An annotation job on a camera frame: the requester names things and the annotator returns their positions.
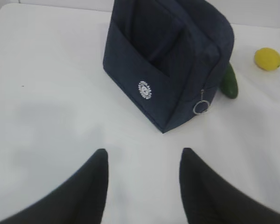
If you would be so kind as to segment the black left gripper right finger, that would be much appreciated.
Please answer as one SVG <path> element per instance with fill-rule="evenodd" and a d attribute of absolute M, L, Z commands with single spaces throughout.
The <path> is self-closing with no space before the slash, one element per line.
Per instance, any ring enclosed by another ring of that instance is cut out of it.
<path fill-rule="evenodd" d="M 182 151 L 179 180 L 189 224 L 280 224 L 280 213 L 229 184 L 191 148 Z"/>

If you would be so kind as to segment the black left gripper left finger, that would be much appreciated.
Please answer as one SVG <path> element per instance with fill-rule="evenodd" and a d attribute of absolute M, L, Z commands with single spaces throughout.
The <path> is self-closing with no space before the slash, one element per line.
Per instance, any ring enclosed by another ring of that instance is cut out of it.
<path fill-rule="evenodd" d="M 108 153 L 98 149 L 68 180 L 2 224 L 99 224 L 108 190 Z"/>

